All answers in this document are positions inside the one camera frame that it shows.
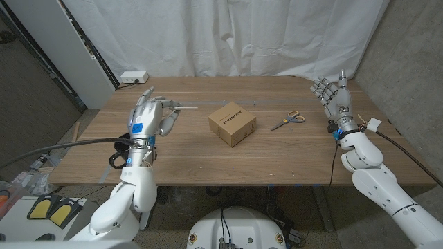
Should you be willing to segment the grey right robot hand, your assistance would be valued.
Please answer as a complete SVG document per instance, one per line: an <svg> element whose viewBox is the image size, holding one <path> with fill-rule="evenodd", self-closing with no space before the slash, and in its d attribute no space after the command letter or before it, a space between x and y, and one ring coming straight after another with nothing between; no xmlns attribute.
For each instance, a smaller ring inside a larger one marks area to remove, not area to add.
<svg viewBox="0 0 443 249"><path fill-rule="evenodd" d="M338 84L323 78L314 81L310 90L324 106L328 120L334 121L342 132L358 129L352 116L352 98L345 69L339 73Z"/></svg>

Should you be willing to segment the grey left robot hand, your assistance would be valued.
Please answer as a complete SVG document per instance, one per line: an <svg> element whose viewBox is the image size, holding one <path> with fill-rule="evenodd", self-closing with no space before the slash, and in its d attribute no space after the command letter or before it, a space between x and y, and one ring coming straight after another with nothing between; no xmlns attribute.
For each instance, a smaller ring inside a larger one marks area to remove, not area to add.
<svg viewBox="0 0 443 249"><path fill-rule="evenodd" d="M181 112L180 102L164 96L151 97L155 88L148 88L129 113L128 131L131 139L148 139L150 136L168 135Z"/></svg>

